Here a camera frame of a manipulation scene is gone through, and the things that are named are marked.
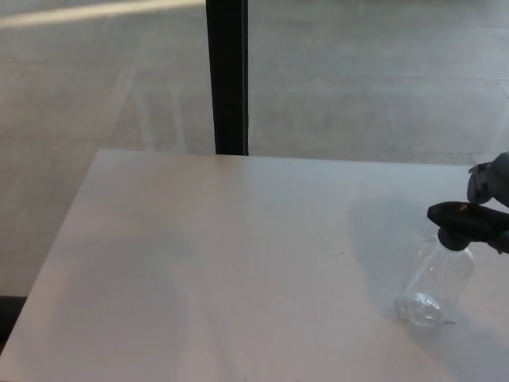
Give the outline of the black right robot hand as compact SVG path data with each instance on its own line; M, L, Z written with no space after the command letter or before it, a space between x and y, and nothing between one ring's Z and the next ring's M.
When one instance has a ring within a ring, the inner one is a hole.
M474 216L484 226L485 242L499 254L508 253L508 213L484 207L491 199L508 207L508 152L469 171L467 198L476 207Z

